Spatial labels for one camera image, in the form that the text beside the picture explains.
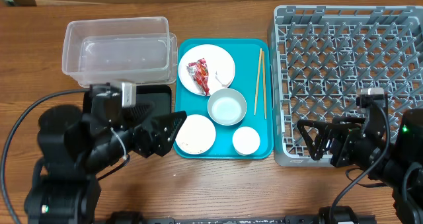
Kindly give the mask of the red snack wrapper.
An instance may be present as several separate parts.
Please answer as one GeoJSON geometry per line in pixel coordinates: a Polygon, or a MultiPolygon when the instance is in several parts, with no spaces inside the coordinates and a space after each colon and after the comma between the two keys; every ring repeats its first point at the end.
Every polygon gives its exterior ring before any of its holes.
{"type": "Polygon", "coordinates": [[[189,75],[191,76],[193,82],[199,88],[202,95],[209,95],[210,89],[208,87],[208,66],[204,58],[199,59],[198,61],[191,62],[186,66],[189,75]]]}

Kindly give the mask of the white cup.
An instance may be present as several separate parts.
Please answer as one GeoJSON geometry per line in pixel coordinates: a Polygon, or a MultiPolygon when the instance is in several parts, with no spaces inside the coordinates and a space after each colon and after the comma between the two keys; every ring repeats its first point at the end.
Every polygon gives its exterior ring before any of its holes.
{"type": "Polygon", "coordinates": [[[240,127],[234,132],[232,142],[235,151],[239,155],[252,155],[260,147],[260,136],[251,127],[240,127]]]}

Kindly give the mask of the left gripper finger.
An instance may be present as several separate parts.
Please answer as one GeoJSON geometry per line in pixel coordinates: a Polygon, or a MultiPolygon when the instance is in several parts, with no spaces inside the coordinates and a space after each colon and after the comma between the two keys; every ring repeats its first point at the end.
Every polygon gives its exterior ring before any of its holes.
{"type": "Polygon", "coordinates": [[[135,127],[143,123],[143,121],[152,113],[155,104],[151,101],[136,104],[133,107],[124,108],[122,115],[128,126],[135,127]]]}
{"type": "Polygon", "coordinates": [[[142,133],[142,156],[165,156],[173,147],[176,136],[187,119],[185,111],[172,112],[151,119],[152,129],[142,133]]]}

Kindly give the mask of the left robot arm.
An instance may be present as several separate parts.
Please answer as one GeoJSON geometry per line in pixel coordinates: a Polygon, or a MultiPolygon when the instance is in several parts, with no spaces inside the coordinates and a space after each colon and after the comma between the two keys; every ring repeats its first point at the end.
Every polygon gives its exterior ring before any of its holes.
{"type": "Polygon", "coordinates": [[[152,100],[138,100],[132,83],[96,84],[83,107],[55,106],[38,120],[36,163],[24,209],[29,223],[93,223],[100,196],[97,174],[130,152],[166,155],[186,112],[153,116],[152,100]]]}

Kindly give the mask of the pink small bowl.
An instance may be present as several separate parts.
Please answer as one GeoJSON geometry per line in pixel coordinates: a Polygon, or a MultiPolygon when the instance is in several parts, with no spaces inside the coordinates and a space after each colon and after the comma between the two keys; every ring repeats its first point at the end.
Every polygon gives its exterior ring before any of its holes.
{"type": "Polygon", "coordinates": [[[199,114],[187,116],[176,136],[176,145],[189,155],[199,155],[208,151],[216,139],[213,122],[199,114]]]}

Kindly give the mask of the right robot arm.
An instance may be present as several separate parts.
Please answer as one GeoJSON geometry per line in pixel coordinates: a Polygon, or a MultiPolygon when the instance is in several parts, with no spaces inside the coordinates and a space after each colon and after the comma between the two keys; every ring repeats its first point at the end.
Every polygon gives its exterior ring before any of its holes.
{"type": "Polygon", "coordinates": [[[319,211],[325,223],[359,223],[352,210],[339,206],[340,199],[368,176],[393,190],[396,215],[402,223],[422,222],[422,110],[408,110],[395,142],[391,142],[385,110],[371,105],[367,117],[339,117],[333,122],[300,120],[297,128],[315,161],[332,153],[332,166],[358,166],[363,172],[339,193],[329,207],[319,211]]]}

